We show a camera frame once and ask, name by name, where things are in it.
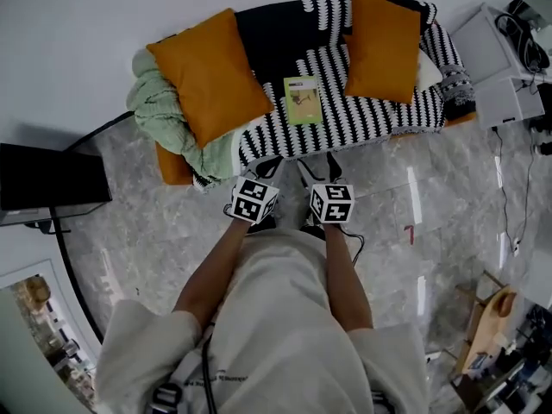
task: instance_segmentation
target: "green book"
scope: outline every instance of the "green book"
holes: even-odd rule
[[[285,104],[290,124],[322,122],[316,77],[284,78]]]

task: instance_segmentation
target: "white cabinet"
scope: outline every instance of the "white cabinet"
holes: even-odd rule
[[[477,115],[483,129],[543,115],[537,86],[552,83],[550,69],[533,75],[524,68],[494,24],[499,14],[501,11],[483,5],[451,35],[472,79]]]

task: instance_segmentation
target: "marble floor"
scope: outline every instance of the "marble floor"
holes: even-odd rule
[[[523,284],[539,216],[552,206],[552,158],[536,157],[530,175],[528,219],[519,255],[509,252],[502,180],[508,195],[508,229],[520,237],[531,137],[523,124],[499,128],[504,140],[502,177],[499,139],[477,122],[440,134],[406,136],[341,151],[336,159],[354,185],[356,206],[349,231],[366,247],[358,262],[377,327],[416,323],[426,351],[461,346],[471,305],[455,292],[476,288],[484,269],[505,283]],[[163,185],[154,143],[133,118],[105,130],[78,151],[101,154],[113,201],[89,216],[67,219],[67,250],[82,293],[101,330],[114,303],[133,298],[167,313],[180,289],[229,223],[223,206],[234,180],[201,194]],[[325,158],[306,159],[322,170]],[[280,185],[279,225],[298,227],[306,202],[298,169],[288,163]],[[414,226],[414,243],[405,226]],[[356,252],[356,241],[350,242]],[[425,298],[418,278],[425,279]],[[447,356],[429,364],[435,413],[461,412],[447,376]]]

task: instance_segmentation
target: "human arm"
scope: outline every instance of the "human arm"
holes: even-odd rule
[[[232,279],[243,238],[251,224],[234,219],[223,237],[190,277],[173,311],[188,311],[205,329],[226,294]]]
[[[343,233],[324,224],[326,233],[326,283],[331,313],[342,328],[373,328],[372,312],[364,288],[354,270]]]

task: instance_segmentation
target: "person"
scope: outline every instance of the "person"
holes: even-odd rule
[[[340,228],[248,231],[231,222],[171,314],[117,304],[98,412],[428,412],[422,338],[374,328]]]

